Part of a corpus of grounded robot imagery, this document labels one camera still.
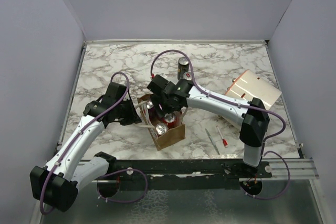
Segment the black beverage can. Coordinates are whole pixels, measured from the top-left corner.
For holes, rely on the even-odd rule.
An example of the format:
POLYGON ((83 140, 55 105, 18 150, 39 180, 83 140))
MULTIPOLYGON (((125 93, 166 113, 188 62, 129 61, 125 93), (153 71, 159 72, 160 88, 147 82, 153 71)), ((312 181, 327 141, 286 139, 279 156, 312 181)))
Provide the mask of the black beverage can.
POLYGON ((178 59, 177 79, 183 78, 183 75, 189 71, 189 61, 185 57, 178 59))

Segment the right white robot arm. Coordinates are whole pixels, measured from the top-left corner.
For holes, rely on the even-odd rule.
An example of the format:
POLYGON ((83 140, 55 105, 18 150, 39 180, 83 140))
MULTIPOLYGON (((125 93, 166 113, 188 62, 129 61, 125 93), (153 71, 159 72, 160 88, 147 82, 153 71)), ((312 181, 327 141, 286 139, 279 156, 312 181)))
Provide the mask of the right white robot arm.
POLYGON ((241 171, 246 177, 259 173, 262 142, 270 122, 260 99, 253 98, 250 102, 237 100, 198 88, 185 79, 174 84, 159 75, 151 80, 147 88, 152 92, 150 98, 160 117, 191 107, 220 115, 238 125, 239 139, 244 143, 241 171))

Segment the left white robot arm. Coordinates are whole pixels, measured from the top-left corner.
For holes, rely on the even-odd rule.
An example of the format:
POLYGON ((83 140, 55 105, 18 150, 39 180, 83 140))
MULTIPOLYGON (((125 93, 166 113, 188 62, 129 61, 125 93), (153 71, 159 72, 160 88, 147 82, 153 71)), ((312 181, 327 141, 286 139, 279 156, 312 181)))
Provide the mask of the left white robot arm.
POLYGON ((85 152, 108 124, 118 122, 123 126, 140 123, 131 100, 92 101, 87 104, 76 130, 69 140, 44 167, 35 166, 30 174, 33 197, 39 200, 40 211, 51 209, 67 211, 75 202, 80 190, 97 178, 110 179, 133 168, 116 170, 116 158, 99 152, 80 166, 85 152))

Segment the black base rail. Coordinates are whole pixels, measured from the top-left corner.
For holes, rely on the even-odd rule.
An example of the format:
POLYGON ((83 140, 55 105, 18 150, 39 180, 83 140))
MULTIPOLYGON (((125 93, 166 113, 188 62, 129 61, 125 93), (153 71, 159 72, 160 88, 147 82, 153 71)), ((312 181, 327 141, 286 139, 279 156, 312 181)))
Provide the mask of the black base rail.
POLYGON ((149 190, 239 189, 240 179, 270 178, 262 161, 250 168, 241 159, 149 159, 113 160, 107 179, 117 182, 120 190, 141 190, 148 180, 149 190))

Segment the silver red beverage can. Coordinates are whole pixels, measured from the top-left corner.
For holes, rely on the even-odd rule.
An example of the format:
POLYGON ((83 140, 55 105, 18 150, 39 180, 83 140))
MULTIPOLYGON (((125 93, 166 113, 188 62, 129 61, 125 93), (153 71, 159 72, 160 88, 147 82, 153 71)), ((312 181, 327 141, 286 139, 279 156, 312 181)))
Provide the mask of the silver red beverage can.
POLYGON ((183 74, 183 79, 188 80, 188 81, 193 81, 193 77, 192 77, 191 72, 190 72, 190 71, 185 72, 185 73, 183 74))

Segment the red cola can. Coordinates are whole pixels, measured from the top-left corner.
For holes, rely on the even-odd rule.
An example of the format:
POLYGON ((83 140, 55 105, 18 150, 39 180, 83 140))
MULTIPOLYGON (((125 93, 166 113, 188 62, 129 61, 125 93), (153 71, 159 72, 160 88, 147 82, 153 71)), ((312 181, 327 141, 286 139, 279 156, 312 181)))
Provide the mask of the red cola can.
POLYGON ((180 112, 167 113, 163 117, 163 122, 168 126, 169 129, 173 129, 181 124, 180 118, 181 118, 180 112))

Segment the white cylindrical container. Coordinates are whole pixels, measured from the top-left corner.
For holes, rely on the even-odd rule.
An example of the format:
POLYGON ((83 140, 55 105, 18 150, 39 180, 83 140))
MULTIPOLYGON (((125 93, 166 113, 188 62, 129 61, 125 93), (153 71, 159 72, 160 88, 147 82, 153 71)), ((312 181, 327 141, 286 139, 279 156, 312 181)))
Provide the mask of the white cylindrical container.
POLYGON ((224 95, 246 101, 259 98, 269 110, 281 96, 281 91, 247 69, 233 81, 224 95))

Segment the red white marker pen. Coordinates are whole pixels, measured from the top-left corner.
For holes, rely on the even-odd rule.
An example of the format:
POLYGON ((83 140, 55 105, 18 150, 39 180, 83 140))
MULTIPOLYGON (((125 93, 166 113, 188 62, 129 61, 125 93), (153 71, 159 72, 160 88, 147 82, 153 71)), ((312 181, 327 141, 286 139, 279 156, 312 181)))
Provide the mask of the red white marker pen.
POLYGON ((222 132, 221 132, 221 130, 220 130, 220 128, 219 128, 218 125, 216 126, 216 128, 217 128, 217 131, 218 131, 218 133, 219 133, 219 135, 220 135, 220 137, 221 137, 221 139, 222 139, 223 145, 224 145, 224 147, 226 148, 226 147, 228 146, 228 143, 227 143, 227 141, 225 140, 225 138, 224 138, 224 136, 223 136, 223 134, 222 134, 222 132))

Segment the brown canvas bag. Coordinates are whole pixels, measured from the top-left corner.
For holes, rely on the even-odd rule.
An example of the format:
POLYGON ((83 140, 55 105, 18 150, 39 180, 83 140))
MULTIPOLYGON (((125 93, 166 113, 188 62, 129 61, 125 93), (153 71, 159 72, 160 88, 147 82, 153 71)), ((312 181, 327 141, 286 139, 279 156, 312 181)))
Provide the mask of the brown canvas bag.
POLYGON ((144 122, 144 125, 147 126, 149 134, 154 142, 154 145, 158 151, 172 146, 179 141, 185 139, 185 125, 182 123, 178 127, 173 129, 169 129, 164 135, 158 136, 155 131, 155 126, 158 123, 164 123, 163 118, 159 119, 157 113, 155 112, 152 116, 149 116, 147 108, 146 108, 146 101, 150 100, 150 95, 145 94, 142 97, 137 98, 137 106, 140 109, 141 119, 144 122))

